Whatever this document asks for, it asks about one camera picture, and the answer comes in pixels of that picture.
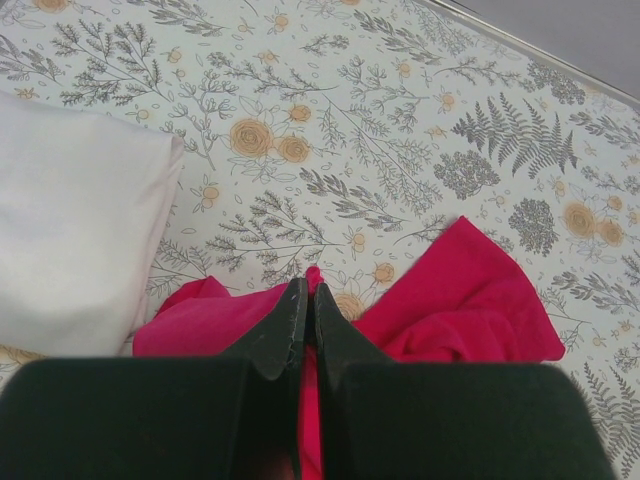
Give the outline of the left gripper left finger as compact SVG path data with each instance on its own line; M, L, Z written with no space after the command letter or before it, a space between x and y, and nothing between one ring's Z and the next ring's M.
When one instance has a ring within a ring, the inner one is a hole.
M30 362L1 395L5 479L297 479L308 286L221 354Z

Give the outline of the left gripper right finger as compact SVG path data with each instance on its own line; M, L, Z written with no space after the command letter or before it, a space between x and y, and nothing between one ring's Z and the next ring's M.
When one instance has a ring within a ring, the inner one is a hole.
M534 364L399 363L314 295L328 479L611 479L578 389Z

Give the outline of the magenta t shirt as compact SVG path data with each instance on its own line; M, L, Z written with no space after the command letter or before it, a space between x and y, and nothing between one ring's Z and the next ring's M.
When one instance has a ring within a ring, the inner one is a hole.
M186 283L136 332L132 353L218 355L257 326L286 288L233 296L212 276ZM465 217L352 324L401 363L540 363L565 353L526 274Z

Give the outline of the folded white t shirt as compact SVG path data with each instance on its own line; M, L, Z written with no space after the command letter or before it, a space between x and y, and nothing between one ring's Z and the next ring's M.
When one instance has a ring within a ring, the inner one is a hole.
M182 141L110 116L1 97L1 342L117 354L183 163Z

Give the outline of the floral table mat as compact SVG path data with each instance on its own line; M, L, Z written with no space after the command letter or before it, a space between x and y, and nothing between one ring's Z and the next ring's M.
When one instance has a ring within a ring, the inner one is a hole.
M360 316L467 217L639 475L639 112L414 1L5 1L1 87L184 140L146 292L319 266Z

